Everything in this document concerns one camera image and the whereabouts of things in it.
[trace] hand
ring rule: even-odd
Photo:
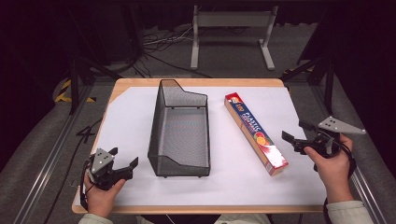
[[[84,185],[86,188],[88,213],[99,217],[108,217],[111,210],[113,210],[114,200],[125,182],[126,180],[121,179],[111,189],[102,190],[92,185],[90,178],[86,173],[84,177]]]
[[[340,142],[352,150],[352,140],[340,134]],[[312,147],[305,147],[305,153],[317,165],[318,173],[327,192],[328,203],[352,201],[349,189],[349,159],[344,150],[332,158],[325,159]]]

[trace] sleeve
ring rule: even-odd
[[[329,203],[326,206],[329,211],[329,217],[332,224],[374,223],[371,220],[366,207],[364,207],[364,204],[360,201]]]
[[[113,222],[94,214],[85,214],[78,224],[113,224]]]

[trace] black mesh basket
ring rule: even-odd
[[[155,175],[207,176],[209,155],[207,96],[161,80],[148,147]]]

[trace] table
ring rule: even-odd
[[[129,158],[139,157],[134,178],[127,181],[120,192],[113,213],[273,214],[322,211],[325,189],[313,171],[314,163],[308,157],[295,153],[292,146],[280,137],[281,131],[285,130],[296,138],[304,138],[289,92],[282,81],[275,78],[177,78],[176,81],[185,91],[201,91],[208,95],[211,173],[202,178],[155,176],[147,152],[160,79],[119,79],[92,148],[94,152],[97,147],[107,149],[116,144],[119,154],[113,169],[124,167],[130,162]],[[234,123],[223,104],[223,93],[232,91],[240,94],[290,163],[282,173],[268,175]],[[271,109],[262,110],[263,105]],[[78,214],[86,212],[79,204],[78,194],[72,209]]]

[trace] wrist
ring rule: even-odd
[[[103,211],[103,209],[89,209],[88,213],[104,218],[107,218],[109,215],[109,213],[107,211]]]
[[[328,203],[353,201],[354,198],[349,187],[326,188]]]

